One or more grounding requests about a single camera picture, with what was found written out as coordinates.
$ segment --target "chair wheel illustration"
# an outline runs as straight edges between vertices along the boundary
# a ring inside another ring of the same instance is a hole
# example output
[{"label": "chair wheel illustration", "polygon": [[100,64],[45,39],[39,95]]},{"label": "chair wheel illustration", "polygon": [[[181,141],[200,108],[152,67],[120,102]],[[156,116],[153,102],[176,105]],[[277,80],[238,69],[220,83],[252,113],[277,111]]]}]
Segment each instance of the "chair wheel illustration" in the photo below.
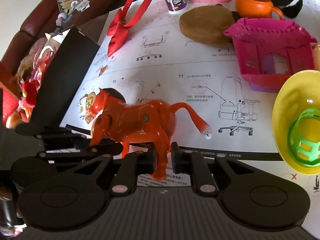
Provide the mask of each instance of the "chair wheel illustration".
[{"label": "chair wheel illustration", "polygon": [[149,50],[148,54],[147,55],[144,55],[144,56],[141,56],[141,57],[137,57],[137,61],[140,60],[143,60],[143,58],[147,58],[147,59],[150,59],[151,57],[154,57],[154,58],[157,58],[157,57],[162,57],[161,54],[151,54],[151,50]]}]

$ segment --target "pink toy house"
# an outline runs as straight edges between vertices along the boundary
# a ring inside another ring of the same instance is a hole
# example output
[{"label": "pink toy house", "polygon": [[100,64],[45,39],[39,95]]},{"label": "pink toy house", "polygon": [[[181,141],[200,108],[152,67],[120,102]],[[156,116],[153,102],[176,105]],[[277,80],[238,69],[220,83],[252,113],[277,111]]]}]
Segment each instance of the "pink toy house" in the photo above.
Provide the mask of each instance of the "pink toy house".
[{"label": "pink toy house", "polygon": [[224,31],[235,46],[240,73],[254,90],[277,92],[294,73],[314,69],[317,40],[292,20],[238,20]]}]

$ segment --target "screw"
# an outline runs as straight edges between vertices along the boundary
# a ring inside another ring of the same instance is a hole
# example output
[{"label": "screw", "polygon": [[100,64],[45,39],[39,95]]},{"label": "screw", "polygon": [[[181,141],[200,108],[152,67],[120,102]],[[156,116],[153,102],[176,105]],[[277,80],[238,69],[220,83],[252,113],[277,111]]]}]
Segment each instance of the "screw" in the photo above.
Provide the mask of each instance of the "screw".
[{"label": "screw", "polygon": [[128,187],[125,185],[116,185],[112,187],[112,191],[115,193],[124,193],[128,190]]},{"label": "screw", "polygon": [[46,154],[45,154],[44,152],[39,153],[39,157],[40,157],[40,158],[44,158],[44,157],[45,157],[45,155],[46,155]]},{"label": "screw", "polygon": [[169,191],[168,191],[168,190],[166,190],[166,189],[163,189],[163,190],[160,190],[160,193],[161,193],[161,194],[163,194],[163,195],[165,195],[165,194],[168,194],[168,193],[169,193]]},{"label": "screw", "polygon": [[214,192],[214,191],[216,190],[216,187],[213,186],[213,185],[208,185],[208,184],[206,184],[206,185],[202,185],[202,186],[200,187],[200,190],[201,190],[202,192],[204,192],[204,193],[212,193],[212,192]]},{"label": "screw", "polygon": [[148,116],[147,114],[145,114],[145,115],[142,117],[142,120],[143,120],[144,122],[148,122],[149,116]]}]

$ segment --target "yellow bowl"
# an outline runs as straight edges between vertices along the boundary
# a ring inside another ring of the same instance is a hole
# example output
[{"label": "yellow bowl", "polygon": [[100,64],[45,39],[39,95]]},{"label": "yellow bowl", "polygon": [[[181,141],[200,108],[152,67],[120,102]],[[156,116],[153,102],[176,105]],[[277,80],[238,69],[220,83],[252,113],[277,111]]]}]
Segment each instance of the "yellow bowl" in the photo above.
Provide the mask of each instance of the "yellow bowl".
[{"label": "yellow bowl", "polygon": [[[299,165],[288,148],[289,127],[308,108],[320,109],[320,72],[317,70],[304,70],[291,76],[279,91],[272,111],[273,136],[283,160],[300,173],[315,175],[320,173],[320,166]],[[303,133],[309,141],[320,141],[320,122],[307,122]]]}]

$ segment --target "brown leather sofa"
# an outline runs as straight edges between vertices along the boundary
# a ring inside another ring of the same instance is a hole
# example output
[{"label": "brown leather sofa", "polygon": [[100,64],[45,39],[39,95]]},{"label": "brown leather sofa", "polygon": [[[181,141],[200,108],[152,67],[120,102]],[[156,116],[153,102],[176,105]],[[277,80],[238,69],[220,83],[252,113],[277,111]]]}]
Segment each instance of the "brown leather sofa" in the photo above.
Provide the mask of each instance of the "brown leather sofa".
[{"label": "brown leather sofa", "polygon": [[[126,0],[89,0],[90,7],[77,12],[66,24],[80,26],[113,9],[123,6]],[[1,62],[15,75],[21,60],[29,53],[33,44],[45,33],[52,33],[57,28],[56,18],[59,14],[57,0],[42,0],[21,25],[13,37]]]}]

